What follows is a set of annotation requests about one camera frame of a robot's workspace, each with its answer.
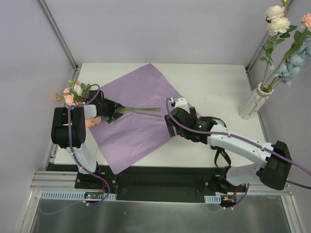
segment white vase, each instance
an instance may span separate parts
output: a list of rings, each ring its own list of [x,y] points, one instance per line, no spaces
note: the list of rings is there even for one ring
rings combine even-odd
[[[247,101],[239,108],[239,115],[243,119],[251,118],[259,109],[267,102],[269,96],[274,91],[272,89],[271,92],[263,92],[260,89],[261,83],[259,83],[258,87],[254,89],[247,99]]]

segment black strap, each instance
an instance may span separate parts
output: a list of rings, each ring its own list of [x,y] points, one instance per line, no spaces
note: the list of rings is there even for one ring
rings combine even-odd
[[[214,117],[214,116],[208,116],[210,117],[211,119],[213,120],[219,120],[221,121],[225,127],[227,127],[227,125],[225,124],[225,122],[223,120],[221,120],[220,118],[217,118],[217,117]],[[215,155],[215,158],[214,158],[214,164],[218,167],[218,168],[221,168],[217,165],[217,160],[218,160],[218,157],[219,157],[219,154],[221,154],[223,156],[223,158],[227,161],[227,163],[229,164],[229,167],[231,167],[231,159],[229,157],[229,155],[225,152],[224,148],[221,148],[221,147],[214,147],[214,146],[211,146],[212,150],[217,150],[216,151],[216,155]]]
[[[218,160],[218,157],[219,157],[219,154],[221,154],[223,156],[223,158],[227,161],[227,163],[229,164],[229,167],[231,167],[231,159],[229,157],[229,155],[225,152],[224,148],[220,148],[220,147],[211,147],[213,150],[217,150],[216,151],[216,155],[215,155],[215,158],[214,158],[214,164],[218,167],[218,168],[221,168],[217,165],[217,160]]]

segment white flower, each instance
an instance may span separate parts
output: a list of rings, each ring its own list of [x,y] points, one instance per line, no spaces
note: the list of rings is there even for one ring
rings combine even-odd
[[[288,18],[278,17],[271,20],[268,24],[267,29],[270,35],[277,35],[278,33],[286,33],[291,23]]]
[[[74,87],[73,87],[73,90],[77,93],[78,96],[82,96],[82,88],[80,85],[76,84]]]
[[[284,6],[271,6],[266,11],[266,19],[268,21],[275,19],[277,17],[284,16],[285,7]]]

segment white wall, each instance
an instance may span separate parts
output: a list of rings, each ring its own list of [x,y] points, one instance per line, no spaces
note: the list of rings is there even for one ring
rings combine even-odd
[[[311,12],[310,0],[296,0],[289,20],[299,25],[303,15]],[[280,44],[273,58],[275,64],[281,61],[284,53],[290,48],[293,38]],[[264,62],[257,62],[251,70],[252,82],[257,85],[262,81],[265,70]],[[287,143],[292,159],[311,169],[311,59],[307,58],[300,77],[291,86],[279,85],[261,110],[263,123],[268,139],[271,142],[281,140]],[[290,180],[311,186],[311,177],[292,166]],[[295,197],[307,232],[311,232],[310,190],[294,187]]]
[[[73,71],[35,0],[0,1],[0,232],[17,226]]]
[[[250,62],[280,0],[46,0],[78,63]]]

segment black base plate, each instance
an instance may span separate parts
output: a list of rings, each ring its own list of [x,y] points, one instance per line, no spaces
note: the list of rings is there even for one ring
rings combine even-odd
[[[49,164],[47,170],[77,171],[78,167]],[[131,166],[117,175],[113,174],[109,166],[100,166],[100,170],[100,176],[109,183],[111,193],[117,194],[117,200],[192,203],[202,203],[204,196],[215,195],[215,191],[208,184],[224,173],[223,169],[218,168],[149,166]],[[82,189],[94,187],[99,190],[103,185],[101,181],[82,183],[76,182],[75,187]],[[238,192],[244,191],[245,186],[238,187]]]

